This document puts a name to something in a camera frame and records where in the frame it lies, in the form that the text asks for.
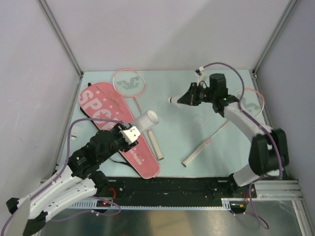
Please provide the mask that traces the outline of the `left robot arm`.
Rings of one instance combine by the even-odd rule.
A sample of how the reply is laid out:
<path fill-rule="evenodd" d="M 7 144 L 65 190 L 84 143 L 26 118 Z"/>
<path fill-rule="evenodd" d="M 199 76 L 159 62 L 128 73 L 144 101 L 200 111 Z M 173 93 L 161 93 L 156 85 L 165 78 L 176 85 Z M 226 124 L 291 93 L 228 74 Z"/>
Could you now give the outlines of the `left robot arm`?
<path fill-rule="evenodd" d="M 68 154 L 64 166 L 36 190 L 6 202 L 11 216 L 1 235 L 32 236 L 71 204 L 106 195 L 109 184 L 100 165 L 117 152 L 136 146 L 143 131 L 135 122 L 118 122 L 110 130 L 97 131 L 83 147 Z"/>

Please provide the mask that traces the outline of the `translucent shuttlecock tube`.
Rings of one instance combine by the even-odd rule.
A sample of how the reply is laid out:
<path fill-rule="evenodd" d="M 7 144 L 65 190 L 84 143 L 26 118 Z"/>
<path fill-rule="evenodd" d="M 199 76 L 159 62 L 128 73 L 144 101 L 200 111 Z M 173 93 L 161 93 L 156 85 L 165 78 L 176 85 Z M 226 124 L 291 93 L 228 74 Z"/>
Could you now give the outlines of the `translucent shuttlecock tube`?
<path fill-rule="evenodd" d="M 149 109 L 136 118 L 131 124 L 132 126 L 135 126 L 140 131 L 140 133 L 143 133 L 158 123 L 159 118 L 156 112 Z"/>

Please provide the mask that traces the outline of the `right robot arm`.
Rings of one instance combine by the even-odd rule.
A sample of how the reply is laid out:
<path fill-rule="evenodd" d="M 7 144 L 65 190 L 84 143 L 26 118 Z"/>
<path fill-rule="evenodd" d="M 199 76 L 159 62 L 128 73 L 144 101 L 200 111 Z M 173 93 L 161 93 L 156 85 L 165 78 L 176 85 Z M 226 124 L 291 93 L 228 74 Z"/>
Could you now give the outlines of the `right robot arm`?
<path fill-rule="evenodd" d="M 212 74 L 209 81 L 210 85 L 205 87 L 202 81 L 191 83 L 188 91 L 176 103 L 188 106 L 211 103 L 215 113 L 232 122 L 251 142 L 249 162 L 232 173 L 233 181 L 227 185 L 228 193 L 239 197 L 244 193 L 245 185 L 271 171 L 279 170 L 279 177 L 282 178 L 283 168 L 289 164 L 285 132 L 261 124 L 242 107 L 242 97 L 228 94 L 224 74 Z"/>

